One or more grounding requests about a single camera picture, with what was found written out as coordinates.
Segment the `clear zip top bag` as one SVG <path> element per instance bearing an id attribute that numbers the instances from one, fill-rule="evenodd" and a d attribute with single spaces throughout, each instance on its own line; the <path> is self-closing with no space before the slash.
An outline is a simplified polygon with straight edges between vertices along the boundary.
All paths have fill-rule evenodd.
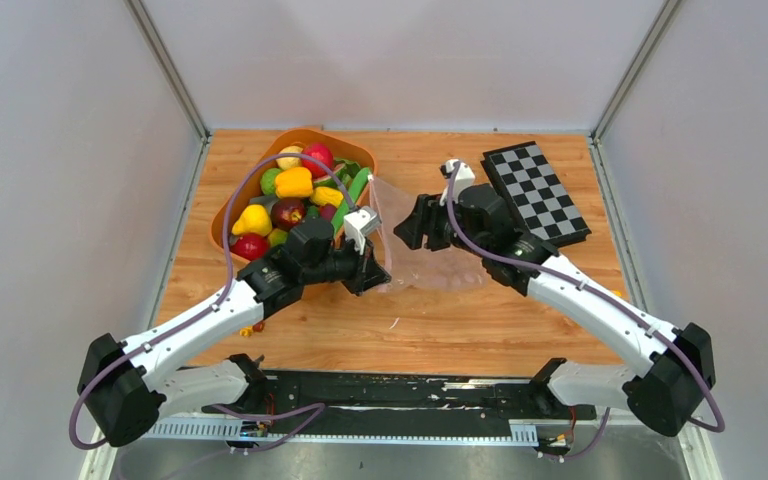
<path id="1" fill-rule="evenodd" d="M 431 252 L 411 250 L 394 233 L 394 228 L 411 212 L 416 198 L 372 176 L 370 206 L 379 214 L 376 257 L 390 274 L 387 284 L 376 288 L 392 294 L 409 287 L 420 290 L 455 292 L 478 289 L 487 283 L 480 262 L 457 248 Z"/>

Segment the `light green pepper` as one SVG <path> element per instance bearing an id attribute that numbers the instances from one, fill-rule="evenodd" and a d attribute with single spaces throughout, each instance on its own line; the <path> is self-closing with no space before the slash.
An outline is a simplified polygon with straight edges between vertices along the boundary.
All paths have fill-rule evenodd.
<path id="1" fill-rule="evenodd" d="M 362 205 L 361 197 L 364 190 L 367 187 L 369 176 L 371 173 L 372 171 L 369 168 L 360 169 L 359 172 L 352 178 L 351 182 L 348 185 L 347 192 L 349 194 L 349 197 L 354 202 L 354 205 L 357 207 L 360 207 Z M 341 204 L 337 207 L 337 210 L 331 219 L 331 223 L 335 229 L 336 234 L 339 234 L 339 232 L 342 230 L 343 224 L 344 224 L 344 217 L 350 211 L 351 211 L 350 205 L 346 202 L 346 200 L 343 200 Z"/>

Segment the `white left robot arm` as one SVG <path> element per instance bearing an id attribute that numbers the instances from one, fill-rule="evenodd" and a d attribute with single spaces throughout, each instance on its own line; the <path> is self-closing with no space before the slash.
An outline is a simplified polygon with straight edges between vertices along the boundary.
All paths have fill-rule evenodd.
<path id="1" fill-rule="evenodd" d="M 166 416 L 212 404 L 258 411 L 266 386 L 238 358 L 195 369 L 186 363 L 298 302 L 309 285 L 341 283 L 360 296 L 388 283 L 368 238 L 380 224 L 368 207 L 346 215 L 340 238 L 328 220 L 305 220 L 284 243 L 231 272 L 222 289 L 172 320 L 124 340 L 111 334 L 93 340 L 69 420 L 73 445 L 122 447 Z"/>

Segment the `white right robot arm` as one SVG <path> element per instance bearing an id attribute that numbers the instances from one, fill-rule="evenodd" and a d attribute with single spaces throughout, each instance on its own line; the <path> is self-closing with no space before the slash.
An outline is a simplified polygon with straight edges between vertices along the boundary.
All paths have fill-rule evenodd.
<path id="1" fill-rule="evenodd" d="M 549 362 L 546 380 L 530 392 L 540 415 L 590 404 L 628 410 L 663 436 L 677 436 L 688 423 L 724 431 L 712 394 L 709 332 L 695 323 L 679 328 L 593 281 L 522 228 L 492 186 L 471 186 L 458 196 L 421 194 L 394 233 L 411 250 L 455 247 L 475 254 L 495 282 L 561 312 L 622 359 L 620 366 Z"/>

